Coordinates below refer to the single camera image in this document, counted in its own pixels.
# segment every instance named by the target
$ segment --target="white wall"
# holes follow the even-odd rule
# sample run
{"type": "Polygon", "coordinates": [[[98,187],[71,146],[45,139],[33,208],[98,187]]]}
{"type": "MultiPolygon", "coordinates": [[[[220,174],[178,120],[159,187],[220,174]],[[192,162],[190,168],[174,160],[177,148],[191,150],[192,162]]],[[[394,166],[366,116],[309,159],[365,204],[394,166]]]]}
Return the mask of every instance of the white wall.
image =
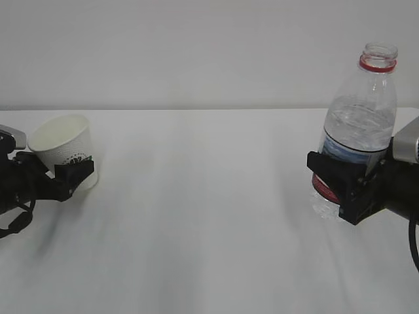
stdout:
{"type": "Polygon", "coordinates": [[[419,104],[417,0],[1,0],[0,107],[324,107],[368,41],[419,104]]]}

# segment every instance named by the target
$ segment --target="black cable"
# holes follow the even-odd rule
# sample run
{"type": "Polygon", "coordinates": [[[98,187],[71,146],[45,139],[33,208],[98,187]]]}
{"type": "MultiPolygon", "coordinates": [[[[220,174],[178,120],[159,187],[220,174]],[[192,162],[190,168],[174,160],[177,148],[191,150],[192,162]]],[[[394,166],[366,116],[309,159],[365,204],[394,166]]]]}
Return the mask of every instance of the black cable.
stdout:
{"type": "Polygon", "coordinates": [[[418,211],[412,211],[410,214],[409,219],[409,246],[410,246],[410,253],[412,254],[413,262],[416,268],[419,271],[419,253],[418,253],[418,245],[416,243],[416,223],[419,218],[418,211]]]}

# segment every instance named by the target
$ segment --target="bottle label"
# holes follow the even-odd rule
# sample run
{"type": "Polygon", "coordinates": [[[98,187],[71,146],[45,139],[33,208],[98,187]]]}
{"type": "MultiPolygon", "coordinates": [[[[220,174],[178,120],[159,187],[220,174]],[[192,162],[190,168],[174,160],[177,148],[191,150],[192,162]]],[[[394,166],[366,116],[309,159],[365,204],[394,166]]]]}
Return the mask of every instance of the bottle label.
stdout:
{"type": "Polygon", "coordinates": [[[321,142],[322,145],[319,148],[320,153],[344,162],[367,165],[367,173],[370,172],[386,153],[386,149],[366,152],[349,148],[335,141],[326,131],[323,132],[321,142]]]}
{"type": "MultiPolygon", "coordinates": [[[[367,165],[368,173],[373,169],[377,162],[379,162],[384,157],[386,150],[384,149],[374,152],[366,152],[352,149],[335,141],[329,134],[327,134],[326,131],[324,131],[321,138],[319,152],[326,154],[336,160],[351,162],[353,164],[367,165]]],[[[319,194],[322,195],[326,200],[339,204],[335,193],[333,193],[327,184],[324,183],[317,175],[313,176],[312,183],[317,192],[319,192],[319,194]]]]}

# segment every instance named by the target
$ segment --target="blue label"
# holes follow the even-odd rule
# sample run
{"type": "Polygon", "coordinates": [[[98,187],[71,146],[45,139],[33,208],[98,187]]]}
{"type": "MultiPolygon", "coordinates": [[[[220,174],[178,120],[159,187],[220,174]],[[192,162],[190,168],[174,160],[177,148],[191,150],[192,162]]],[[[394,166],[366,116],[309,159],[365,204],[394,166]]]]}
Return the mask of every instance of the blue label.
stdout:
{"type": "Polygon", "coordinates": [[[376,165],[386,152],[385,150],[361,152],[359,150],[350,149],[349,147],[336,142],[326,132],[324,132],[323,138],[323,144],[319,149],[322,154],[329,155],[330,157],[333,157],[336,160],[342,160],[343,162],[367,165],[367,172],[376,165]]]}

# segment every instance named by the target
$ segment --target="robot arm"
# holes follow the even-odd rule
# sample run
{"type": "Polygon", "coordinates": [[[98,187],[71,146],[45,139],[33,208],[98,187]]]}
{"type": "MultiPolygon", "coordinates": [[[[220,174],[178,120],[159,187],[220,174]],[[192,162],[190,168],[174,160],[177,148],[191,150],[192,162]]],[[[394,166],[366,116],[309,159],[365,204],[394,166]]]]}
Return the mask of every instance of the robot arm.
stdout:
{"type": "Polygon", "coordinates": [[[339,217],[356,225],[382,209],[409,220],[409,244],[419,271],[416,224],[419,219],[419,117],[391,140],[384,159],[367,168],[309,152],[307,166],[335,193],[339,217]]]}
{"type": "Polygon", "coordinates": [[[68,200],[94,170],[91,160],[56,165],[55,178],[52,179],[46,174],[48,168],[34,153],[17,152],[9,159],[10,153],[25,148],[25,133],[0,126],[0,215],[16,207],[24,210],[8,229],[0,229],[0,238],[17,234],[30,224],[37,200],[68,200]]]}

